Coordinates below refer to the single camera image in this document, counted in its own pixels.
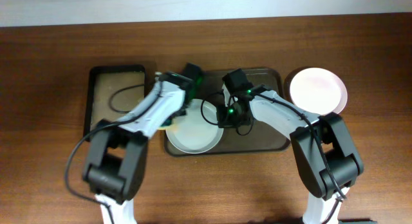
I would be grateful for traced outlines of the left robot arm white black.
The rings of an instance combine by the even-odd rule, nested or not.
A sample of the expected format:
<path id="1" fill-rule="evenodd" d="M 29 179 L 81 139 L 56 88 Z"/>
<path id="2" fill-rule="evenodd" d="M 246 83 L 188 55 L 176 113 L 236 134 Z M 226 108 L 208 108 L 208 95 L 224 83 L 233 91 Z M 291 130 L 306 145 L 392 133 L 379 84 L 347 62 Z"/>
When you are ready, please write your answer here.
<path id="1" fill-rule="evenodd" d="M 148 143 L 160 127 L 185 113 L 202 80 L 202 69 L 190 63 L 181 73 L 163 73 L 130 112 L 114 122 L 101 120 L 89 132 L 82 179 L 104 223 L 135 223 L 132 201 L 144 179 Z"/>

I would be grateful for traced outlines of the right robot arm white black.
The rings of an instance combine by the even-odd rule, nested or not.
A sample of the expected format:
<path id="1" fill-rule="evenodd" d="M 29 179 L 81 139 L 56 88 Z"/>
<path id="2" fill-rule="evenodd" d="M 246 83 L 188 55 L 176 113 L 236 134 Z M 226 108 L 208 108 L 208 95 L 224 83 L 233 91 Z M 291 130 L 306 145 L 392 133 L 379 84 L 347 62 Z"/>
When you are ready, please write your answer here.
<path id="1" fill-rule="evenodd" d="M 237 129 L 260 121 L 287 137 L 309 192 L 302 223 L 338 223 L 342 203 L 364 171 L 342 117 L 305 111 L 272 88 L 253 85 L 241 69 L 229 72 L 222 81 L 225 103 L 218 106 L 218 126 Z"/>

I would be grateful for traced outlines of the pinkish white plate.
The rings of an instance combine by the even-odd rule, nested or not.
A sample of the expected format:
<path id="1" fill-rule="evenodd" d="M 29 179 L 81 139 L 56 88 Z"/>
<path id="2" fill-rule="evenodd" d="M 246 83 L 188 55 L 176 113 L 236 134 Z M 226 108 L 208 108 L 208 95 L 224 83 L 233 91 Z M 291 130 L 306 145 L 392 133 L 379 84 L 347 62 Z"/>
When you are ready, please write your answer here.
<path id="1" fill-rule="evenodd" d="M 293 104 L 319 115 L 339 114 L 348 101 L 342 79 L 324 68 L 299 70 L 288 80 L 287 88 Z"/>

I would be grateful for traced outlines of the light blue plate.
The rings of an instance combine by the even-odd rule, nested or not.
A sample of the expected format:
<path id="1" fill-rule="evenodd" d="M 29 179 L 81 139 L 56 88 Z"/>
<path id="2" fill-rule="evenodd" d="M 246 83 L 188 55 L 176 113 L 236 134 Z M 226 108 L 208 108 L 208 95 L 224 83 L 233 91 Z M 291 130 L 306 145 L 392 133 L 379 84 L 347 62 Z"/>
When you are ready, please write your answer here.
<path id="1" fill-rule="evenodd" d="M 174 119 L 176 130 L 165 130 L 171 145 L 188 154 L 205 153 L 215 147 L 223 136 L 224 129 L 216 123 L 216 107 L 210 102 L 193 99 L 186 115 Z"/>

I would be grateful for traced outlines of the green yellow sponge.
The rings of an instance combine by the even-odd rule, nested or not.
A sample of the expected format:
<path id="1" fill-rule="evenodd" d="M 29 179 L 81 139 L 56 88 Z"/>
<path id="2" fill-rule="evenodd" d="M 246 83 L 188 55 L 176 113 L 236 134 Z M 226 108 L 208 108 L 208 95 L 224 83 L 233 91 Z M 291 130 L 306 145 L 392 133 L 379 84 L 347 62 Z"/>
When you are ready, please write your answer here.
<path id="1" fill-rule="evenodd" d="M 176 124 L 176 122 L 171 119 L 171 120 L 166 120 L 163 125 L 160 127 L 160 129 L 162 130 L 176 130 L 176 128 L 178 127 L 178 125 Z"/>

